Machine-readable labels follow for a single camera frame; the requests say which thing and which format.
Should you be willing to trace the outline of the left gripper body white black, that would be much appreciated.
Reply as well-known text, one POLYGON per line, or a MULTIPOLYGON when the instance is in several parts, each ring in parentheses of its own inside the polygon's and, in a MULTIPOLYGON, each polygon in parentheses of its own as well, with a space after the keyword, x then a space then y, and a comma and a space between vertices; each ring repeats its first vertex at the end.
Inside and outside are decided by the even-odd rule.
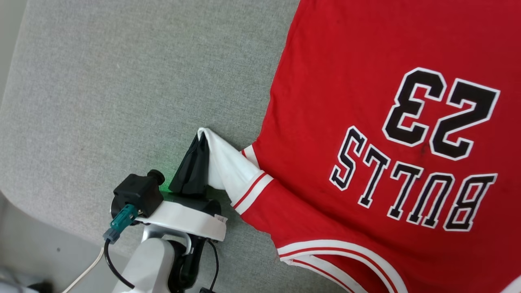
POLYGON ((136 221, 189 235, 222 242, 225 239, 227 218, 220 202, 209 198, 189 198, 162 191, 164 201, 149 217, 136 221))

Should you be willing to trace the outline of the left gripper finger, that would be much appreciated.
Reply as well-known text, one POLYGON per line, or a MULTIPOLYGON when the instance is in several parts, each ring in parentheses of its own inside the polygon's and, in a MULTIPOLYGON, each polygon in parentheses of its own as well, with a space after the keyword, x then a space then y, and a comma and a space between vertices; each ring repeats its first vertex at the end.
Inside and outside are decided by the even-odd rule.
POLYGON ((206 195, 209 161, 210 149, 206 135, 205 133, 202 133, 199 140, 199 191, 202 195, 206 195))
POLYGON ((206 135, 196 135, 181 161, 169 190, 177 195, 206 194, 206 135))

